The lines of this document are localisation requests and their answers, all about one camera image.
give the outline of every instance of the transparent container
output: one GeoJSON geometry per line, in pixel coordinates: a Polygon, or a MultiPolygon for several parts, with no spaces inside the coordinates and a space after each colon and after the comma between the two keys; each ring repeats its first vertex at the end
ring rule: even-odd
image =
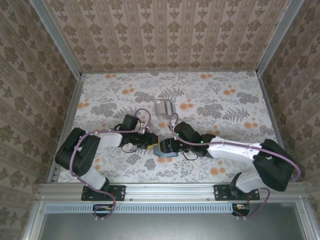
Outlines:
{"type": "Polygon", "coordinates": [[[169,116],[176,112],[176,109],[170,99],[155,98],[154,111],[156,117],[162,121],[168,120],[169,116]]]}

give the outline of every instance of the patterned wall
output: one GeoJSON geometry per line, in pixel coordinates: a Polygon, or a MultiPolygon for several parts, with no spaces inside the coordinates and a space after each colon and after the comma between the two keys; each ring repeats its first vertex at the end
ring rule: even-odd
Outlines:
{"type": "Polygon", "coordinates": [[[45,0],[82,72],[255,69],[289,0],[45,0]]]}
{"type": "Polygon", "coordinates": [[[0,239],[19,239],[46,182],[75,80],[27,0],[0,1],[0,239]]]}
{"type": "Polygon", "coordinates": [[[287,150],[299,163],[320,219],[320,1],[305,0],[264,83],[287,150]]]}

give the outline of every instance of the vent grille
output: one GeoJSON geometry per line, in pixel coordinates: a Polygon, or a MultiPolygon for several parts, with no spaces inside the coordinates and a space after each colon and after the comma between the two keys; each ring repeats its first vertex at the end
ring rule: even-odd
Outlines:
{"type": "MultiPolygon", "coordinates": [[[[47,204],[46,214],[54,213],[93,213],[93,204],[47,204]]],[[[118,203],[114,213],[129,214],[183,214],[183,213],[232,213],[231,203],[211,203],[211,204],[134,204],[118,203]]]]}

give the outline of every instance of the floral wallpaper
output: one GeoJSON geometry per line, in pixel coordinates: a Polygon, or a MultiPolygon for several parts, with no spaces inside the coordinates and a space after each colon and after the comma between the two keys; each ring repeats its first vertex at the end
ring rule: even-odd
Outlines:
{"type": "MultiPolygon", "coordinates": [[[[154,99],[171,99],[180,120],[200,134],[211,133],[229,140],[260,143],[275,134],[257,75],[248,72],[168,72],[87,74],[74,127],[86,131],[113,128],[138,108],[151,113],[151,132],[161,140],[172,137],[167,120],[155,116],[154,99]]],[[[148,115],[141,112],[142,122],[148,115]]],[[[196,161],[161,158],[153,149],[124,153],[119,147],[97,152],[94,167],[113,183],[214,183],[230,182],[251,166],[216,158],[196,161]]],[[[62,169],[59,182],[75,182],[62,169]]]]}
{"type": "Polygon", "coordinates": [[[20,239],[75,79],[27,0],[0,1],[0,239],[20,239]]]}
{"type": "Polygon", "coordinates": [[[82,72],[255,69],[289,0],[45,0],[82,72]]]}
{"type": "Polygon", "coordinates": [[[263,80],[279,130],[320,220],[320,1],[305,0],[263,80]]]}

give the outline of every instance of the floral tablecloth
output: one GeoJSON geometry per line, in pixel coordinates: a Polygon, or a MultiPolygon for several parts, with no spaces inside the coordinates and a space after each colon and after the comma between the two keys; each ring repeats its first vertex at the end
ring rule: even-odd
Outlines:
{"type": "MultiPolygon", "coordinates": [[[[83,78],[73,126],[86,131],[112,128],[122,123],[125,114],[146,108],[152,115],[150,130],[161,139],[171,137],[168,121],[159,120],[154,107],[154,98],[169,98],[180,120],[200,134],[246,143],[276,140],[254,71],[88,74],[83,78]]],[[[144,112],[139,117],[148,118],[144,112]]],[[[124,153],[119,147],[96,154],[93,164],[113,183],[230,182],[236,173],[251,168],[224,158],[188,161],[182,154],[160,158],[151,149],[124,153]]],[[[59,182],[76,181],[62,169],[59,182]]]]}

